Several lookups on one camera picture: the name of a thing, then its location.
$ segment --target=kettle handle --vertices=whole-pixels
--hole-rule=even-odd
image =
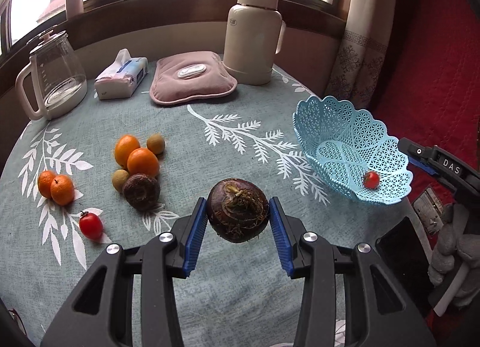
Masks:
[[[285,22],[282,20],[282,27],[280,27],[280,35],[278,36],[278,42],[277,42],[277,50],[275,51],[275,54],[280,53],[280,50],[282,49],[282,42],[283,42],[283,35],[285,34],[286,28]]]
[[[27,95],[25,93],[25,88],[23,87],[23,80],[25,77],[28,76],[29,73],[32,72],[32,64],[29,63],[25,66],[17,76],[17,80],[15,81],[15,89],[17,91],[18,99],[20,100],[20,104],[22,105],[23,111],[28,115],[31,120],[38,120],[43,117],[40,113],[40,108],[37,111],[34,111],[32,105],[28,101]]]

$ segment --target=scalloped basket rim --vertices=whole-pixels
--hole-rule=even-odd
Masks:
[[[350,108],[352,108],[352,110],[354,112],[361,112],[361,113],[366,113],[367,116],[369,117],[369,119],[372,121],[372,122],[375,122],[375,123],[378,123],[381,125],[381,127],[383,128],[383,130],[385,131],[385,134],[388,136],[388,139],[392,139],[392,140],[395,140],[396,143],[398,143],[398,138],[392,136],[392,135],[388,135],[388,131],[387,131],[387,126],[381,121],[381,120],[377,120],[375,119],[371,113],[368,111],[368,110],[365,110],[365,109],[361,109],[361,110],[357,110],[355,109],[354,105],[351,103],[351,101],[349,100],[337,100],[334,96],[326,96],[324,97],[323,99],[320,99],[318,96],[315,96],[315,95],[311,95],[307,100],[301,100],[297,103],[297,109],[295,110],[295,112],[293,113],[293,129],[295,131],[295,135],[298,139],[298,141],[300,142],[300,146],[302,148],[302,151],[303,151],[303,154],[305,155],[305,157],[307,158],[307,160],[311,160],[311,162],[313,162],[314,164],[311,163],[312,167],[314,168],[314,170],[320,170],[322,172],[322,174],[320,176],[327,176],[329,178],[329,180],[331,182],[333,182],[335,185],[345,189],[346,191],[348,191],[351,195],[352,195],[352,199],[357,199],[357,200],[360,200],[360,201],[363,201],[363,202],[367,202],[367,203],[371,203],[371,204],[375,204],[375,205],[393,205],[395,203],[398,203],[398,202],[401,202],[402,201],[402,198],[396,198],[396,199],[393,199],[393,200],[385,200],[385,201],[373,201],[371,199],[368,199],[368,198],[365,198],[363,196],[359,196],[355,191],[353,191],[351,188],[345,186],[343,183],[337,181],[336,179],[333,179],[329,174],[328,172],[326,172],[324,169],[323,169],[323,166],[322,164],[317,160],[316,157],[314,156],[311,156],[310,153],[307,152],[306,150],[306,147],[305,147],[305,142],[304,140],[302,139],[302,137],[300,136],[298,130],[297,130],[297,119],[296,119],[296,115],[299,114],[299,109],[300,107],[303,105],[308,105],[311,101],[316,101],[317,104],[320,104],[320,103],[325,103],[325,101],[328,101],[328,100],[333,100],[337,103],[344,103],[344,104],[347,104],[348,106],[350,106]],[[409,180],[408,180],[408,183],[407,186],[405,187],[405,195],[404,196],[407,196],[412,188],[410,186],[412,180],[413,180],[413,173],[411,171],[409,171],[407,169],[407,165],[409,164],[409,159],[408,157],[405,155],[405,163],[404,163],[404,169],[408,172],[409,174]]]

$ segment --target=glass kettle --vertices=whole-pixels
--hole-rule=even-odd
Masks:
[[[75,108],[87,93],[83,67],[67,40],[67,33],[40,34],[40,44],[30,52],[30,63],[17,76],[15,88],[23,110],[31,120],[51,120]],[[23,84],[28,74],[38,110],[28,101]]]

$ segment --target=electric kettle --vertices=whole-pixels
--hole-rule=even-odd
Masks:
[[[223,65],[240,84],[267,84],[285,22],[278,0],[237,0],[229,12]]]
[[[15,89],[23,110],[31,120],[60,117],[75,108],[87,93],[82,65],[67,40],[67,33],[39,35],[40,44],[30,52],[30,63],[17,76]],[[23,81],[32,74],[38,110],[25,94]]]

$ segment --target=gray glove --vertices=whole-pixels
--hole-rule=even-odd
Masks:
[[[455,210],[458,212],[462,207],[456,204],[447,205],[443,210],[442,221],[445,225],[438,234],[438,241],[431,254],[428,268],[430,281],[434,286],[438,286],[443,282],[445,274],[453,269],[455,253],[470,266],[468,275],[452,301],[459,308],[469,305],[480,291],[480,235],[457,235],[454,231]],[[478,216],[470,215],[470,218],[478,218]]]

